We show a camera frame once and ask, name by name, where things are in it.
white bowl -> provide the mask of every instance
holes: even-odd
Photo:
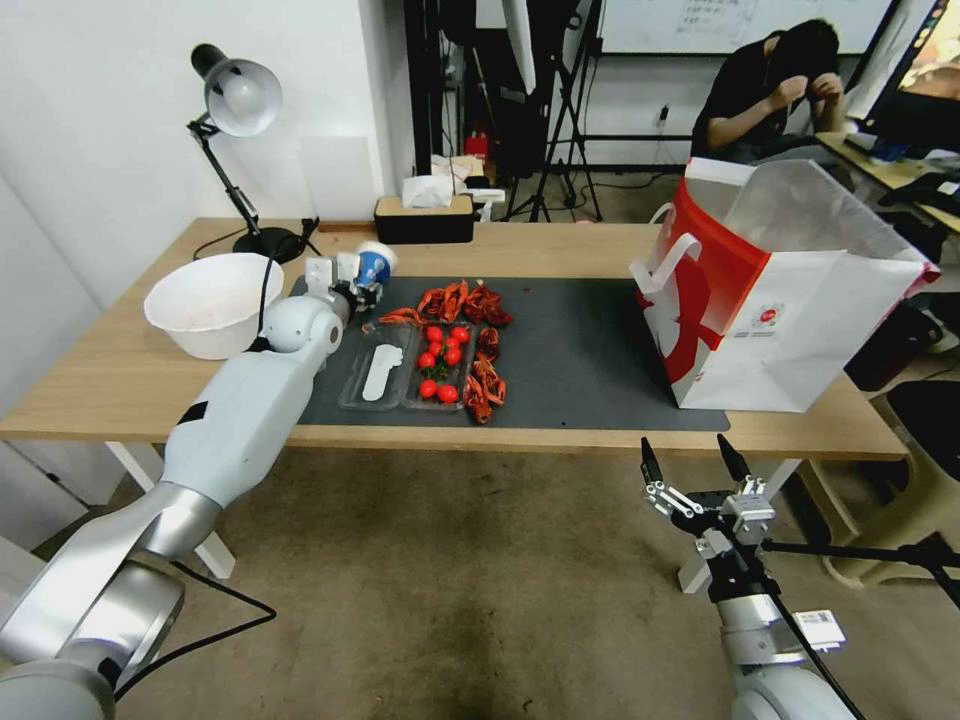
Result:
[[[257,336],[260,289],[267,258],[225,253],[194,260],[161,279],[143,301],[147,322],[201,360],[225,360]],[[273,263],[266,304],[283,291],[283,269]]]

lamp base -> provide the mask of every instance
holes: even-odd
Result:
[[[259,241],[247,233],[233,244],[234,252],[255,252],[265,257],[273,254],[274,262],[281,265],[300,257],[303,248],[300,236],[285,228],[260,228]]]

shopping bag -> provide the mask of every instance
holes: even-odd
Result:
[[[809,161],[694,158],[658,216],[630,270],[682,408],[805,411],[939,275]]]

wooden table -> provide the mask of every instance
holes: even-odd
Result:
[[[939,172],[937,168],[924,160],[904,158],[892,163],[871,162],[870,158],[861,150],[850,147],[843,141],[846,133],[817,133],[816,137],[823,147],[839,157],[848,167],[862,173],[873,182],[881,185],[885,190],[896,190],[904,185],[909,185],[924,173]],[[938,210],[930,205],[912,204],[930,220],[943,225],[950,232],[960,233],[960,217]]]
[[[277,221],[297,229],[297,221]],[[143,318],[143,299],[157,280],[190,261],[201,243],[239,228],[236,220],[196,220],[117,303],[0,422],[0,437],[93,440],[108,447],[142,487],[159,479],[163,463],[149,443],[163,442],[220,363],[184,354]],[[649,225],[481,224],[465,245],[397,246],[398,275],[626,278],[656,235]],[[318,233],[321,252],[352,250],[371,231]],[[230,249],[230,241],[211,252]],[[285,267],[289,290],[302,261]],[[797,458],[896,460],[906,451],[846,375],[804,414],[730,412],[727,438],[747,455],[792,458],[770,479],[771,492]],[[289,445],[300,447],[492,450],[538,452],[639,451],[646,435],[658,452],[714,455],[712,432],[514,428],[424,428],[298,425]],[[212,535],[201,557],[228,576],[233,557]]]

plastic container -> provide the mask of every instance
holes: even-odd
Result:
[[[410,374],[407,377],[406,392],[403,394],[401,403],[404,407],[413,410],[434,410],[437,412],[453,412],[463,409],[463,390],[467,386],[467,376],[470,374],[470,365],[473,362],[473,354],[477,347],[477,333],[479,330],[476,325],[469,322],[455,322],[452,325],[442,325],[443,334],[450,336],[450,331],[455,327],[466,328],[470,333],[470,339],[466,345],[460,346],[460,364],[447,370],[447,377],[444,381],[437,380],[437,385],[453,385],[457,388],[457,402],[442,403],[436,398],[423,400],[420,397],[420,383],[423,382],[423,375],[417,369],[417,358],[421,353],[427,351],[427,336],[423,330],[414,333],[414,341],[410,343]]]
[[[194,260],[161,279],[143,301],[147,322],[201,360],[225,360],[257,336],[260,289],[267,258],[226,253]],[[283,291],[283,269],[274,263],[266,304]]]
[[[393,410],[400,404],[400,397],[407,386],[410,369],[416,364],[416,355],[413,355],[410,346],[415,341],[416,328],[409,325],[378,325],[373,331],[363,336],[357,350],[350,375],[343,384],[337,404],[344,410]],[[390,370],[387,385],[383,395],[378,400],[364,400],[363,386],[367,382],[370,366],[373,364],[373,354],[380,345],[393,345],[403,351],[403,362]]]

